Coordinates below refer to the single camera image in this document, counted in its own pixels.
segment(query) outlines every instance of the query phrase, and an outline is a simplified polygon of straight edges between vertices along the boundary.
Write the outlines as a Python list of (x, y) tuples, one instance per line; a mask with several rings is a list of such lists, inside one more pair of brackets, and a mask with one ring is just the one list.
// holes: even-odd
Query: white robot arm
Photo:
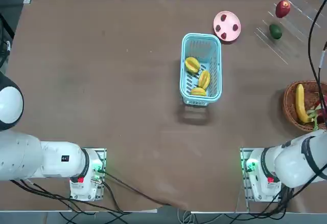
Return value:
[(0, 181), (69, 177), (71, 197), (101, 199), (97, 181), (104, 163), (94, 149), (70, 142), (39, 141), (36, 137), (5, 130), (0, 132)]
[[(254, 200), (271, 201), (281, 184), (307, 183), (327, 164), (327, 132), (317, 130), (270, 148), (257, 148), (246, 162)], [(313, 182), (327, 180), (327, 169)]]

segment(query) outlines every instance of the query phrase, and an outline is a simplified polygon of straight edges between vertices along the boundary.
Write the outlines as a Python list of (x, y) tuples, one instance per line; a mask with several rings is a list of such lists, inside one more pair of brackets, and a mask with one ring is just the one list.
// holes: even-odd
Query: plastic basket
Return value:
[[(200, 62), (200, 71), (191, 74), (185, 66), (187, 57), (195, 57)], [(210, 84), (207, 96), (191, 95), (191, 90), (198, 86), (201, 72), (210, 72)], [(185, 104), (206, 106), (216, 102), (222, 92), (221, 44), (217, 37), (210, 34), (189, 33), (182, 41), (180, 60), (179, 90)]]

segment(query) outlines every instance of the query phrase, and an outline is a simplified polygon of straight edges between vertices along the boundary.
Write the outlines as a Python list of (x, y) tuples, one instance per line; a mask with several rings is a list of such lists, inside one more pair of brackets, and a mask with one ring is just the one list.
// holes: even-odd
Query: woven basket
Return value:
[[(305, 109), (310, 109), (318, 100), (319, 100), (319, 94), (318, 94), (318, 85), (315, 81), (299, 81), (299, 82), (293, 82), (290, 84), (284, 93), (283, 98), (283, 112), (286, 116), (286, 118), (294, 124), (296, 127), (303, 131), (312, 131), (314, 127), (314, 123), (307, 123), (303, 124), (300, 119), (297, 117), (296, 109), (295, 109), (295, 92), (296, 87), (298, 84), (302, 84), (303, 88), (305, 89)], [(321, 89), (322, 93), (324, 95), (327, 94), (327, 84), (322, 82), (321, 83)], [(326, 129), (325, 125), (323, 123), (318, 125), (319, 128)]]

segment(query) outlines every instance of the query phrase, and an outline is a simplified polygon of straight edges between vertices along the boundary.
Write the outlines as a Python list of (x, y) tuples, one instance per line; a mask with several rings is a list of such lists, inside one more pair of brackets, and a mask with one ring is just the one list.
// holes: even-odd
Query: avocado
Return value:
[(271, 24), (269, 26), (269, 32), (274, 39), (280, 39), (282, 37), (282, 29), (278, 25)]

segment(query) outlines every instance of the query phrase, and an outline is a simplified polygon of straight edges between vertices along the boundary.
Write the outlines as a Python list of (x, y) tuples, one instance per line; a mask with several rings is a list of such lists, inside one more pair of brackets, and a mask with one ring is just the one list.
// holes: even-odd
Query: yellow banana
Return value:
[(298, 118), (304, 123), (313, 122), (313, 118), (310, 118), (305, 109), (305, 89), (302, 84), (296, 87), (295, 93), (295, 107)]
[(201, 87), (195, 87), (191, 90), (191, 95), (206, 96), (206, 91)]
[(185, 66), (189, 70), (189, 72), (196, 74), (199, 72), (200, 69), (200, 63), (196, 58), (188, 57), (185, 60)]
[(204, 70), (200, 74), (198, 86), (203, 89), (206, 89), (209, 86), (209, 83), (210, 83), (210, 73), (207, 70)]

